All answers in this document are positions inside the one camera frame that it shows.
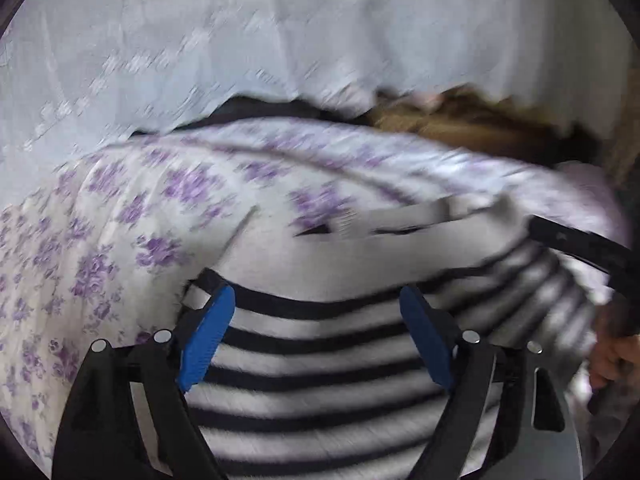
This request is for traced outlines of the person's right hand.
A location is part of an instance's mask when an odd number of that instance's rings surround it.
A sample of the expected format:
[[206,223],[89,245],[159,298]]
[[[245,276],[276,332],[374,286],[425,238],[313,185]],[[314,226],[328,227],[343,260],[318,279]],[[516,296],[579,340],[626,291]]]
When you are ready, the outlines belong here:
[[596,343],[588,363],[589,385],[599,390],[612,382],[628,382],[639,388],[639,335],[615,336],[612,326],[618,315],[613,301],[598,307],[593,323]]

